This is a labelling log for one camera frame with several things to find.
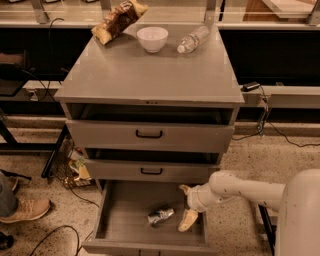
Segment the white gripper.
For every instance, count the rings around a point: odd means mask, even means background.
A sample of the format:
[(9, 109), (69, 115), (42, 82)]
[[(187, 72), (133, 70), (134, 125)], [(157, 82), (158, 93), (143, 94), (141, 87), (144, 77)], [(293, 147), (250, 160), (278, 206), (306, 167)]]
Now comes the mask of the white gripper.
[(185, 209), (178, 230), (188, 231), (198, 218), (198, 212), (206, 211), (217, 200), (217, 196), (211, 191), (208, 183), (190, 188), (181, 184), (179, 188), (187, 195), (187, 203), (190, 209)]

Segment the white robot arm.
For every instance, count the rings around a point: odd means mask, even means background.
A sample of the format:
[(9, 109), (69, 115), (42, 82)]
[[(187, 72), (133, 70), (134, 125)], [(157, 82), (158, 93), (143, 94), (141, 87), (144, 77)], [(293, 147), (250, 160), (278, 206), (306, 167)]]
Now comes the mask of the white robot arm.
[(320, 256), (320, 170), (307, 169), (285, 184), (213, 173), (203, 185), (180, 187), (188, 208), (179, 224), (187, 231), (214, 204), (243, 197), (278, 213), (274, 256)]

